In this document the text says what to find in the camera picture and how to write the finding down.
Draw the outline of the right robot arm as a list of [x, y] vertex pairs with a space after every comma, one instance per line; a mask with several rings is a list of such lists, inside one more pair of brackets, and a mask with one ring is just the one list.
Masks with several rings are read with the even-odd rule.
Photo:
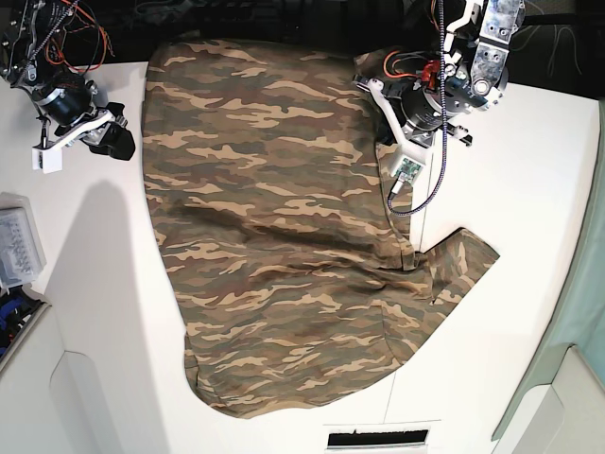
[[[76, 67], [64, 52], [68, 37], [93, 31], [90, 62]], [[62, 170], [63, 150], [76, 142], [96, 155], [128, 161], [135, 143], [121, 103], [100, 102], [90, 73], [111, 55], [108, 33], [78, 1], [14, 1], [1, 12], [1, 78], [26, 93], [41, 122], [32, 167]]]

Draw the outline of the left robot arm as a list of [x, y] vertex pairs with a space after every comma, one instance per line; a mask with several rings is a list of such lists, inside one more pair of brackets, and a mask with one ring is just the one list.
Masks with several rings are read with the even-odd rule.
[[508, 83], [510, 41], [526, 15], [522, 1], [457, 1], [445, 13], [427, 4], [436, 36], [426, 49], [392, 46], [354, 60], [355, 85], [370, 89], [382, 81], [382, 96], [393, 109], [405, 139], [429, 148], [440, 130], [471, 146], [467, 129], [451, 120], [486, 111], [498, 103]]

